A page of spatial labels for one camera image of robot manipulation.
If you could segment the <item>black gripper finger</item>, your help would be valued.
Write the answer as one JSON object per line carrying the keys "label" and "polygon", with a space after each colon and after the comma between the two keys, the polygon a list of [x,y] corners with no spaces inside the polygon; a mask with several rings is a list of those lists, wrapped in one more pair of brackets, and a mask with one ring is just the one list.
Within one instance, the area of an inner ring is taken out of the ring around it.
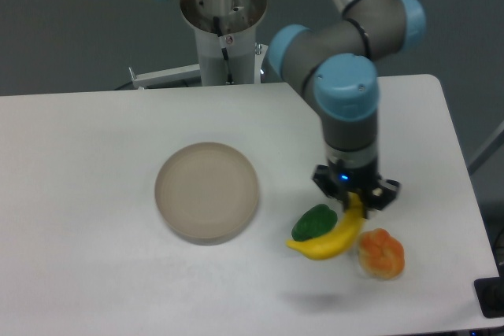
{"label": "black gripper finger", "polygon": [[384,210],[397,198],[399,192],[400,182],[383,178],[369,187],[360,189],[358,196],[364,206],[364,218],[368,219],[372,211]]}
{"label": "black gripper finger", "polygon": [[330,168],[319,164],[315,167],[312,180],[321,192],[327,197],[339,202],[344,209],[349,204],[345,188],[332,176]]}

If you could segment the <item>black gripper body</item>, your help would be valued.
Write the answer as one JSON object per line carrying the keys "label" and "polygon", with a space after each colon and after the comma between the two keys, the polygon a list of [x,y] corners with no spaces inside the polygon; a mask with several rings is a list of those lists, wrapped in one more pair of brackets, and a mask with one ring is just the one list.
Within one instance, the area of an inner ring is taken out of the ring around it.
{"label": "black gripper body", "polygon": [[331,196],[341,199],[346,192],[367,192],[378,187],[377,159],[356,168],[349,168],[346,163],[343,160],[328,162]]}

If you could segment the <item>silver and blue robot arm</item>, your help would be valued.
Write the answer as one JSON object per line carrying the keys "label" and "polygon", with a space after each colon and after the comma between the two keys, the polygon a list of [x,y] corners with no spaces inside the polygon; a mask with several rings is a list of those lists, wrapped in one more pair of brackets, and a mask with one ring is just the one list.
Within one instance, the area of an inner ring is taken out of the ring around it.
{"label": "silver and blue robot arm", "polygon": [[[282,28],[265,53],[266,64],[319,116],[326,164],[313,181],[329,198],[348,204],[356,194],[365,210],[381,210],[399,184],[379,173],[375,62],[416,46],[426,31],[417,0],[333,0],[341,20],[315,32]],[[180,0],[195,33],[205,86],[249,84],[259,76],[256,28],[267,0]]]}

